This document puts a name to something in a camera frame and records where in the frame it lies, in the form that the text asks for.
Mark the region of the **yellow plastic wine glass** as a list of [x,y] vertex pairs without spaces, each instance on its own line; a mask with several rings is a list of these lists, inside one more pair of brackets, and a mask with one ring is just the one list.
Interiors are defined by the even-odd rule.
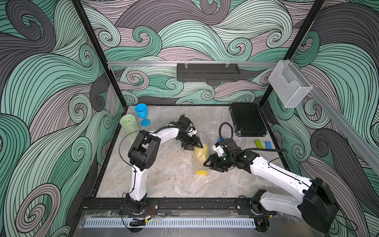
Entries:
[[203,148],[194,148],[194,158],[192,170],[195,174],[203,176],[208,174],[208,169],[203,165],[209,158],[209,148],[203,145]]

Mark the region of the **blue tape dispenser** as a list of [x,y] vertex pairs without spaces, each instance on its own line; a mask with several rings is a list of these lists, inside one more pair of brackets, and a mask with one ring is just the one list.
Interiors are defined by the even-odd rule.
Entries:
[[223,140],[223,141],[224,141],[225,139],[226,139],[225,137],[222,137],[222,138],[218,138],[218,141],[217,141],[217,142],[218,142],[218,143],[220,143],[220,142],[221,142],[221,140]]

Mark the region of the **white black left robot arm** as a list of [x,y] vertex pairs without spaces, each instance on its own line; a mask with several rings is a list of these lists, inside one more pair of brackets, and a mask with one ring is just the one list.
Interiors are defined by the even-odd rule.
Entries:
[[170,139],[176,139],[181,141],[181,147],[186,151],[203,148],[196,133],[192,121],[185,115],[181,115],[177,122],[171,122],[155,131],[139,131],[128,152],[132,181],[125,198],[133,212],[142,213],[145,209],[148,169],[155,163],[160,145]]

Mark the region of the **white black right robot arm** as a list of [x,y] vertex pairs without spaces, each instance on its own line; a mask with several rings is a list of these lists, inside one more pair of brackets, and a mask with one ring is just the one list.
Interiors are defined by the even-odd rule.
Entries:
[[288,195],[278,195],[260,189],[250,200],[254,215],[267,220],[276,212],[296,216],[321,233],[329,232],[339,212],[339,205],[329,185],[320,178],[309,179],[272,164],[257,153],[257,149],[241,149],[231,138],[212,147],[214,154],[204,166],[227,172],[232,168],[262,177]]

